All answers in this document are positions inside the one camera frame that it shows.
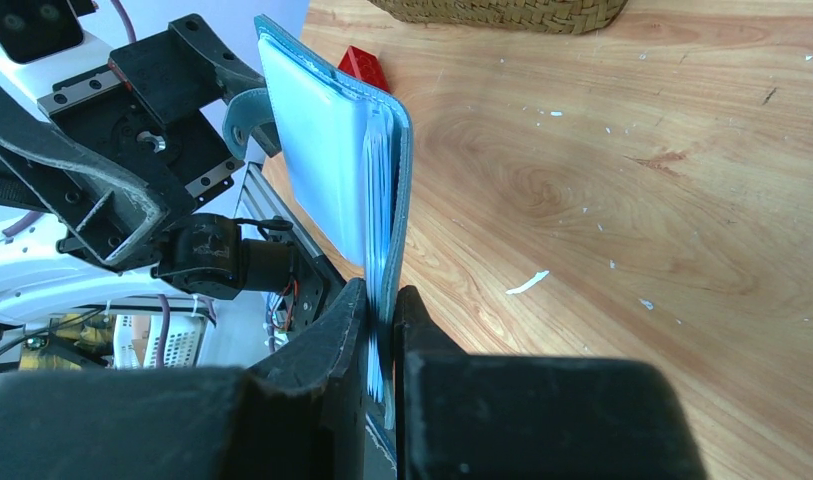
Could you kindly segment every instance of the camera lens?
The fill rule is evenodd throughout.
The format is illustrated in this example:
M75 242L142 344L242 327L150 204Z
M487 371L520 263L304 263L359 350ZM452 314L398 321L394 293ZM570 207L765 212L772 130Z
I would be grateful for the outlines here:
M59 12L59 9L50 5L49 3L41 5L41 9L39 11L41 13L41 17L48 22L55 22L61 18L61 12Z
M26 28L26 22L13 13L3 17L3 25L13 32L22 32Z

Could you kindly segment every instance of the paper scrap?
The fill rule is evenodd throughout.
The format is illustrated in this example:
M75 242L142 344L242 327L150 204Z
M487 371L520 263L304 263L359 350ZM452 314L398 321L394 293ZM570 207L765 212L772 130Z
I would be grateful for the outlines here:
M550 270L545 270L543 272L538 272L533 276L533 278L527 280L527 283L521 285L520 287L513 288L513 289L510 289L510 290L506 290L506 295L518 295L520 293L524 293L527 290L529 290L530 288L532 288L533 285L535 285L538 282L544 280L544 277L546 277L548 275L550 275Z

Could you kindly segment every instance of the wood grain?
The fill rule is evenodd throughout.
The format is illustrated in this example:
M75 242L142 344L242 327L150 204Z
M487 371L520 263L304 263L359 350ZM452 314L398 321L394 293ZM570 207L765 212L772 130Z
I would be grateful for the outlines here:
M303 40L408 107L403 281L456 341L651 362L712 478L813 478L813 0L631 0L583 37L314 0Z

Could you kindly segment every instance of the wicker basket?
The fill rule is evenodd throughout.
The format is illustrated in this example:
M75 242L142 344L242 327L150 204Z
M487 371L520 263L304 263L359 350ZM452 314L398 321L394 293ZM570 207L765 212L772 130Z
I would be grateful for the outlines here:
M627 0L370 0L403 22L458 23L549 33L603 28Z

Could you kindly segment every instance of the red object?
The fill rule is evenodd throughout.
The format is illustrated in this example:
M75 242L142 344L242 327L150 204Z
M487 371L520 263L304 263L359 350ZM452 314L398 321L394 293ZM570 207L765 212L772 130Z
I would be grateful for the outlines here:
M344 58L341 59L338 69L380 90L391 93L379 60L364 50L350 46L347 53L344 54Z

